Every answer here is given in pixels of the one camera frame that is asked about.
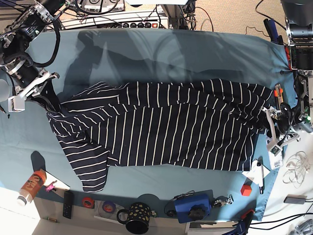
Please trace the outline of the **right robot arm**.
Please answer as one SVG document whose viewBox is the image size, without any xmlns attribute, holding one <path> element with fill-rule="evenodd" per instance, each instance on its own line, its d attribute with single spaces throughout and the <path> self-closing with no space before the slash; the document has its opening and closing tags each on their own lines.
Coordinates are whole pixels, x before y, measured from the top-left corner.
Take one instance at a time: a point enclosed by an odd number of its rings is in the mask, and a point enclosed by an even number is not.
<svg viewBox="0 0 313 235">
<path fill-rule="evenodd" d="M 1 33 L 0 68 L 12 84 L 9 112 L 24 111 L 27 101 L 36 102 L 48 112 L 60 112 L 61 105 L 52 85 L 52 80 L 59 78 L 59 74 L 50 73 L 46 68 L 57 57 L 61 41 L 59 17 L 71 3 L 70 0 L 36 0 Z M 54 51 L 47 62 L 35 62 L 27 49 L 50 24 L 56 35 Z"/>
</svg>

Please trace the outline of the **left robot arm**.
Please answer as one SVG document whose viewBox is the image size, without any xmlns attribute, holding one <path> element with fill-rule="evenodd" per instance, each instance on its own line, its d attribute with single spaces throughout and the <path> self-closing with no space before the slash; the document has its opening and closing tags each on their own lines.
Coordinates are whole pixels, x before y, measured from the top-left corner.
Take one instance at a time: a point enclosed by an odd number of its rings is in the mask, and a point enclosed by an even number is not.
<svg viewBox="0 0 313 235">
<path fill-rule="evenodd" d="M 299 132 L 313 131 L 313 2 L 281 1 L 286 19 L 288 44 L 285 46 L 297 104 L 282 101 L 282 89 L 274 90 L 276 108 L 264 109 L 270 126 L 268 154 L 277 157 L 283 147 L 300 138 Z"/>
</svg>

